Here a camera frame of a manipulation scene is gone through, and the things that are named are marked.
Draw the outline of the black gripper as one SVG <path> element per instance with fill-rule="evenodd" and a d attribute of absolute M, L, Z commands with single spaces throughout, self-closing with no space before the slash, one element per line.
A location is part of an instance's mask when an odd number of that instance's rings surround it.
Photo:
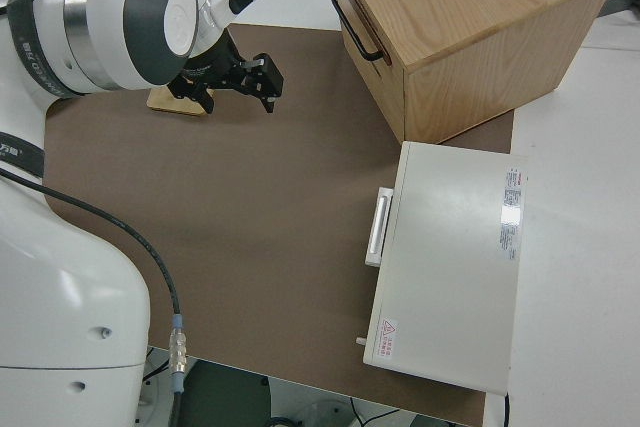
<path fill-rule="evenodd" d="M 211 114 L 215 102 L 209 89 L 235 86 L 236 91 L 257 98 L 265 111 L 272 113 L 283 84 L 284 77 L 269 54 L 245 60 L 229 30 L 224 29 L 213 46 L 187 61 L 168 89 L 174 98 L 196 102 Z"/>

